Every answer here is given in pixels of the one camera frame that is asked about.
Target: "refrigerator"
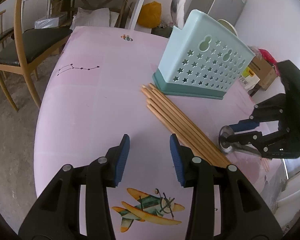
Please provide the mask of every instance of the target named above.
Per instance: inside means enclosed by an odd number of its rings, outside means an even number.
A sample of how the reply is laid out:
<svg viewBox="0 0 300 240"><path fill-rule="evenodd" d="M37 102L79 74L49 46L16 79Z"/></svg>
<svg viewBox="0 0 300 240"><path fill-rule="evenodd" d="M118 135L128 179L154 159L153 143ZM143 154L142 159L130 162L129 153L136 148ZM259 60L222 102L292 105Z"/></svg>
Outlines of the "refrigerator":
<svg viewBox="0 0 300 240"><path fill-rule="evenodd" d="M186 17L193 9L197 9L215 20L223 19L233 26L242 13L247 0L192 0Z"/></svg>

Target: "floor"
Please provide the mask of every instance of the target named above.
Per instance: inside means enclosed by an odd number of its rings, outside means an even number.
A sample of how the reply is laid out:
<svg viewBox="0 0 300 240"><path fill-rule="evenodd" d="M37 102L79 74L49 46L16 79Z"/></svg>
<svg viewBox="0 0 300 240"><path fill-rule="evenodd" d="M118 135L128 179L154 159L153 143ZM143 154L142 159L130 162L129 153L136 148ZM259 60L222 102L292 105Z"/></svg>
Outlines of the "floor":
<svg viewBox="0 0 300 240"><path fill-rule="evenodd" d="M57 61L58 56L52 56L38 67L40 79L34 84L41 98ZM23 76L8 73L6 85L19 111L14 111L0 87L0 212L18 232L36 200L33 149L39 110Z"/></svg>

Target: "bundle of chopsticks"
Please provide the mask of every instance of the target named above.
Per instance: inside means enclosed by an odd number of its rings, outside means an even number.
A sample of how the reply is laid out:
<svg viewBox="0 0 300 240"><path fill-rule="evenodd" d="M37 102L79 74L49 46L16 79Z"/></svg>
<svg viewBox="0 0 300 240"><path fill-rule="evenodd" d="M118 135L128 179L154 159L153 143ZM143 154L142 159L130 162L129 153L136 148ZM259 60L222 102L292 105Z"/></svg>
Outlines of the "bundle of chopsticks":
<svg viewBox="0 0 300 240"><path fill-rule="evenodd" d="M170 130L178 140L191 148L194 155L206 160L213 166L225 168L231 164L212 141L161 91L153 84L142 86L147 96L147 107Z"/></svg>

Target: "orange bag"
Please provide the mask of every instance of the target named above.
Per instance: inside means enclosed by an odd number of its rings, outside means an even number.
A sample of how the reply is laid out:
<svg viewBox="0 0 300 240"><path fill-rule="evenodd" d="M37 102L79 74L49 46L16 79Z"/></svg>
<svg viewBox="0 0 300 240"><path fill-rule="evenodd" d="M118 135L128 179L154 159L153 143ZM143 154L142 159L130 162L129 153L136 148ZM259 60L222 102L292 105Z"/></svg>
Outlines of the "orange bag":
<svg viewBox="0 0 300 240"><path fill-rule="evenodd" d="M142 6L137 23L146 28L158 27L161 22L161 3L156 1Z"/></svg>

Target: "silver bolt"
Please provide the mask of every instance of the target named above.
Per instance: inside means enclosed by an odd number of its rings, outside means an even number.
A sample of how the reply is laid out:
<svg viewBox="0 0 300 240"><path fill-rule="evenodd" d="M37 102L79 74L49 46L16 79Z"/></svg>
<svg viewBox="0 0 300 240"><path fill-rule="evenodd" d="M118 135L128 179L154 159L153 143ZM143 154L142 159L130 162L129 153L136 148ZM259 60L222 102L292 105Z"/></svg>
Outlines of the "silver bolt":
<svg viewBox="0 0 300 240"><path fill-rule="evenodd" d="M106 157L100 157L98 159L98 163L100 163L100 164L106 163L107 161L108 161L108 159Z"/></svg>
<svg viewBox="0 0 300 240"><path fill-rule="evenodd" d="M192 162L193 163L200 163L201 162L201 158L200 157L193 157L192 158Z"/></svg>
<svg viewBox="0 0 300 240"><path fill-rule="evenodd" d="M71 165L70 164L63 165L62 170L63 171L69 171L69 170L71 170Z"/></svg>
<svg viewBox="0 0 300 240"><path fill-rule="evenodd" d="M231 164L228 166L228 169L229 171L237 171L237 166Z"/></svg>

